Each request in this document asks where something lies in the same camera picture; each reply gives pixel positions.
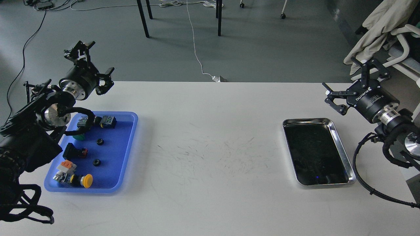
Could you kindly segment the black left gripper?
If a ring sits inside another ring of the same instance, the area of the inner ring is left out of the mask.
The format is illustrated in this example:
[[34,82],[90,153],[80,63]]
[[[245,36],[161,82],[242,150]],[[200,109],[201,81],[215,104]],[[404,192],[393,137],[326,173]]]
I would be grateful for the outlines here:
[[[115,68],[110,67],[102,74],[91,63],[90,48],[94,44],[95,41],[78,41],[72,49],[64,50],[64,58],[70,60],[74,67],[59,81],[59,87],[70,93],[75,100],[86,100],[92,91],[97,95],[104,95],[114,86],[111,74]],[[99,81],[104,81],[104,84],[99,85]]]

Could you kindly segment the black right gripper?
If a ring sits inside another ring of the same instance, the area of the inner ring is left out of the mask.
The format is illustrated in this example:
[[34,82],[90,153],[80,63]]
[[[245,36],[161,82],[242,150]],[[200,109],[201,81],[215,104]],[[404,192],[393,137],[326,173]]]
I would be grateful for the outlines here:
[[[390,72],[375,58],[371,58],[363,63],[357,58],[351,57],[351,61],[362,69],[360,81],[354,82],[345,91],[333,91],[326,83],[322,83],[327,89],[325,102],[343,116],[350,107],[353,107],[369,123],[380,122],[378,115],[380,110],[388,105],[393,105],[393,107],[397,108],[400,101],[382,88],[378,81],[370,81],[370,74],[372,69],[376,69],[380,72],[379,79],[389,79]],[[338,105],[334,102],[334,99],[346,100],[347,105]]]

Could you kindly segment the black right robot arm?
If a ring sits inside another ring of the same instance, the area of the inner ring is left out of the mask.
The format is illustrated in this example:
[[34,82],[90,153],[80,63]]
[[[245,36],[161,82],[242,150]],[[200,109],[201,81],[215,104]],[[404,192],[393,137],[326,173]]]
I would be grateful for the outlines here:
[[358,144],[353,155],[353,170],[357,180],[369,191],[384,200],[412,208],[419,208],[419,204],[409,203],[387,196],[369,184],[359,175],[356,167],[356,156],[361,147],[367,142],[382,142],[382,153],[392,164],[403,168],[419,169],[419,127],[412,120],[412,112],[408,109],[397,111],[399,100],[385,90],[378,79],[371,79],[371,69],[377,69],[380,79],[390,77],[388,69],[377,59],[371,58],[365,62],[355,57],[351,60],[361,71],[361,78],[353,82],[345,91],[333,91],[326,83],[325,102],[341,115],[345,115],[350,107],[355,108],[369,123],[378,124],[374,132],[368,133]]

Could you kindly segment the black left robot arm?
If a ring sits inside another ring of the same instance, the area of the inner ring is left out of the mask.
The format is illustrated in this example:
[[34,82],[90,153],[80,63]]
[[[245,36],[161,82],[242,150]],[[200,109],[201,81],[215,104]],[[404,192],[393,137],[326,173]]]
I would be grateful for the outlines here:
[[90,48],[94,44],[78,41],[71,50],[65,50],[64,57],[73,62],[73,67],[59,85],[51,85],[51,80],[27,85],[27,104],[1,127],[2,221],[54,223],[53,211],[38,205],[41,187],[20,184],[19,177],[57,157],[62,152],[58,142],[63,135],[81,135],[99,124],[91,110],[74,106],[93,90],[103,95],[114,85],[114,67],[103,74],[91,62]]

